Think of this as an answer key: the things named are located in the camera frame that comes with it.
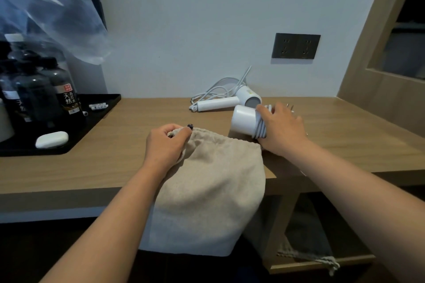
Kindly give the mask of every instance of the wall outlet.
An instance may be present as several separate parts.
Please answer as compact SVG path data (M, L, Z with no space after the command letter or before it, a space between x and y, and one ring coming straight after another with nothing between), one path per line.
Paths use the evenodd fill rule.
M313 59L320 35L276 33L272 58Z

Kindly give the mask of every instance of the floor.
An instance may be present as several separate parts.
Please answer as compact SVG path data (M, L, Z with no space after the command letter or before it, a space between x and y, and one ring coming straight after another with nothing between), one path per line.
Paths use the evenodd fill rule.
M94 218L0 224L0 281L38 282ZM138 251L129 282L302 282L351 283L369 265L348 266L330 277L327 270L269 275L241 237L226 258Z

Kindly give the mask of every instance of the bottle cap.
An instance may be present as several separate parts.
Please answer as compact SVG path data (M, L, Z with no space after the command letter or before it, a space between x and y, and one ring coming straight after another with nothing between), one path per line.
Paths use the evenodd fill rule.
M3 69L4 72L8 73L16 73L16 60L0 60L0 68Z
M35 67L33 62L30 62L29 60L24 60L22 62L16 62L16 67L19 71L27 74L33 74L37 72L37 68Z
M22 34L4 34L4 37L9 43L23 42L24 36Z
M57 68L57 60L54 57L42 57L38 61L39 65L46 69Z

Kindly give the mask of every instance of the white cable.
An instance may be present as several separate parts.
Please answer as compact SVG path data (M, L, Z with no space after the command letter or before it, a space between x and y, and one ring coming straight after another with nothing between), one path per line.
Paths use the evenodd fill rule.
M216 82L205 93L196 94L193 98L190 99L190 102L192 103L192 105L189 107L189 109L192 110L193 112L196 112L198 110L197 103L199 101L208 101L210 99L222 99L222 98L229 98L229 97L234 96L236 94L236 92L242 86L244 86L244 85L247 84L246 81L245 81L245 79L247 78L247 75L248 75L249 71L251 70L251 67L252 66L248 67L248 69L245 71L245 74L242 76L242 78L240 80L238 80L238 82L236 83L236 85L234 87L232 87L230 90L228 90L224 86L217 85L217 84L219 84L221 81L223 81L225 79L233 78L233 77L225 77L225 78L222 78L220 81ZM224 93L212 92L212 91L214 91L215 89L218 89L218 88L221 88L221 89L225 90L225 92Z

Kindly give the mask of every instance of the soap bar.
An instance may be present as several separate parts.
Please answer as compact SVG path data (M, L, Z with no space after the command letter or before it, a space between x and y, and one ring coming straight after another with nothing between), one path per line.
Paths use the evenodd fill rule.
M53 133L44 134L37 138L35 147L37 149L49 149L64 145L68 142L69 136L65 131L58 131Z

